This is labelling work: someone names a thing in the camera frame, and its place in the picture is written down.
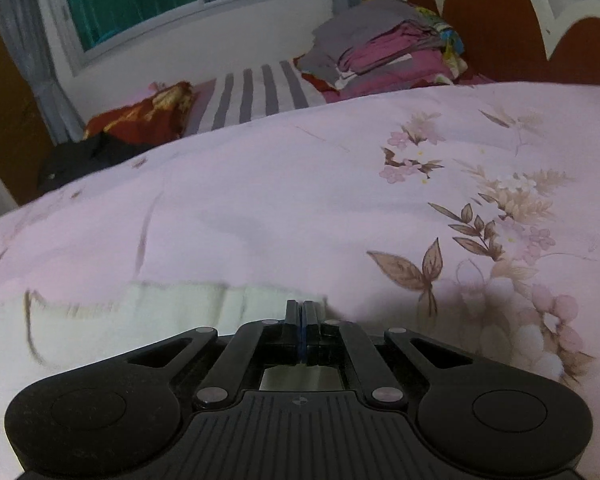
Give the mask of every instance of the wooden door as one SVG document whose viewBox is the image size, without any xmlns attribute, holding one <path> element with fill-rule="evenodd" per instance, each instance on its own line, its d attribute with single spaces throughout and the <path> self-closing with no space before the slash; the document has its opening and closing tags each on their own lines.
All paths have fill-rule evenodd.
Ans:
<svg viewBox="0 0 600 480">
<path fill-rule="evenodd" d="M 18 204 L 38 196 L 38 169 L 52 147 L 31 89 L 0 36 L 0 179 Z"/>
</svg>

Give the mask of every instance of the black cloth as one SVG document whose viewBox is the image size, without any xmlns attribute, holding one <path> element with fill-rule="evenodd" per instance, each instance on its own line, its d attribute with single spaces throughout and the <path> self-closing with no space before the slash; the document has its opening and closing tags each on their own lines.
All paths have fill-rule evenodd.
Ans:
<svg viewBox="0 0 600 480">
<path fill-rule="evenodd" d="M 127 144 L 101 132 L 81 142 L 66 142 L 53 148 L 42 163 L 38 190 L 53 191 L 90 173 L 104 170 L 154 148 L 151 144 Z"/>
</svg>

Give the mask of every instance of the brown headboard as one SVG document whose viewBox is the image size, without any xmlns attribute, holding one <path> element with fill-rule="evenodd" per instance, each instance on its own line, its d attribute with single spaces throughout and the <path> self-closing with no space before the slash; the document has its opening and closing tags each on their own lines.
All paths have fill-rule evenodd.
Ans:
<svg viewBox="0 0 600 480">
<path fill-rule="evenodd" d="M 438 12 L 436 0 L 408 0 Z M 600 18 L 574 23 L 546 58 L 531 0 L 444 0 L 442 16 L 460 34 L 464 58 L 497 81 L 600 85 Z"/>
</svg>

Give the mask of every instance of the circular pad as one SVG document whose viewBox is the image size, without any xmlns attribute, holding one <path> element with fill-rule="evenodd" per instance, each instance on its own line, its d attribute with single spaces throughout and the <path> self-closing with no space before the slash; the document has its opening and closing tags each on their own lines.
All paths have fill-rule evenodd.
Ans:
<svg viewBox="0 0 600 480">
<path fill-rule="evenodd" d="M 108 476 L 170 443 L 180 426 L 180 403 L 168 382 L 152 368 L 98 368 L 39 381 L 15 397 L 4 425 L 24 469 Z"/>
<path fill-rule="evenodd" d="M 497 390 L 475 399 L 474 415 L 493 430 L 522 433 L 544 422 L 546 407 L 542 400 L 525 392 Z"/>
<path fill-rule="evenodd" d="M 125 408 L 126 402 L 117 393 L 88 388 L 59 397 L 51 416 L 69 430 L 99 430 L 116 422 Z"/>
</svg>

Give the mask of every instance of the gray and white striped pillowcase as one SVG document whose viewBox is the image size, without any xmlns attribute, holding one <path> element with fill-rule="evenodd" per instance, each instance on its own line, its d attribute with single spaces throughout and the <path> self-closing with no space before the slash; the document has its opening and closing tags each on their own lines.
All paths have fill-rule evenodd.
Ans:
<svg viewBox="0 0 600 480">
<path fill-rule="evenodd" d="M 302 79 L 289 61 L 248 68 L 216 80 L 206 110 L 196 128 L 187 134 L 208 132 L 224 126 L 243 124 L 280 112 L 325 104 L 313 85 Z"/>
</svg>

